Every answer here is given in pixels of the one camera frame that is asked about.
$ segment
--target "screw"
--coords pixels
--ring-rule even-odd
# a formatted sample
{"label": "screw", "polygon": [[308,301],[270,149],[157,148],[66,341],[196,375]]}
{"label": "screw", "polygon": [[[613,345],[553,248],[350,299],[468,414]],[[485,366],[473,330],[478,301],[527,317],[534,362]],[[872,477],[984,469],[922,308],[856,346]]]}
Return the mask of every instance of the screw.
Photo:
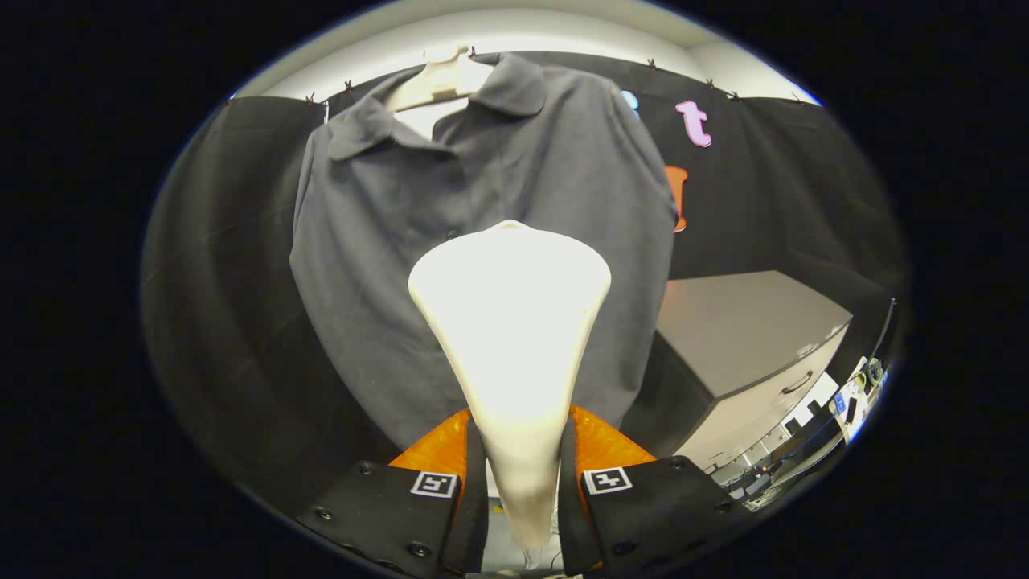
{"label": "screw", "polygon": [[615,545],[612,550],[616,555],[628,555],[636,550],[636,544],[629,541],[623,541],[622,543]]}
{"label": "screw", "polygon": [[412,543],[407,545],[407,552],[419,558],[425,558],[432,554],[432,550],[421,543]]}

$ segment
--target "white wall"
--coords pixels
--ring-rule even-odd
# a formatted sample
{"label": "white wall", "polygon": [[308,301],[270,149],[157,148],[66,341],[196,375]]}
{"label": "white wall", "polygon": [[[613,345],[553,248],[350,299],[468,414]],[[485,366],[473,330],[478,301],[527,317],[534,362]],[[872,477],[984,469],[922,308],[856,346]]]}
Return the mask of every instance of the white wall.
{"label": "white wall", "polygon": [[[619,14],[636,9],[639,4],[644,3],[616,2],[612,5],[616,5],[617,10],[609,8],[597,13],[619,19]],[[665,30],[650,34],[609,20],[557,10],[497,8],[448,13],[399,28],[386,28],[354,41],[284,76],[259,94],[304,99],[314,93],[315,100],[321,101],[346,89],[347,80],[357,85],[420,65],[426,47],[462,41],[474,45],[477,52],[552,50],[610,57],[640,64],[654,59],[662,69],[698,80],[712,78],[719,88],[736,91],[742,97],[791,99],[795,94],[802,100],[816,102],[739,46],[664,11],[660,20],[668,19],[681,21],[680,33],[684,34],[681,42],[666,39],[680,39],[668,29],[674,23],[667,22]],[[343,25],[333,34],[346,32],[344,29],[358,24],[358,21],[353,21]],[[238,94],[247,94],[248,86],[259,83],[259,78],[251,80]]]}

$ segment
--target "clothes hanger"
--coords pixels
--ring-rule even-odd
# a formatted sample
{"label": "clothes hanger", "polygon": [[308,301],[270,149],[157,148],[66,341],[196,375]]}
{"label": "clothes hanger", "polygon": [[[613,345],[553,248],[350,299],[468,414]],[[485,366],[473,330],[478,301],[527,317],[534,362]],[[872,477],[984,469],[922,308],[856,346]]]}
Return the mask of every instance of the clothes hanger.
{"label": "clothes hanger", "polygon": [[493,67],[463,56],[467,51],[467,44],[456,43],[422,52],[425,68],[386,97],[386,108],[399,112],[460,99],[477,91]]}

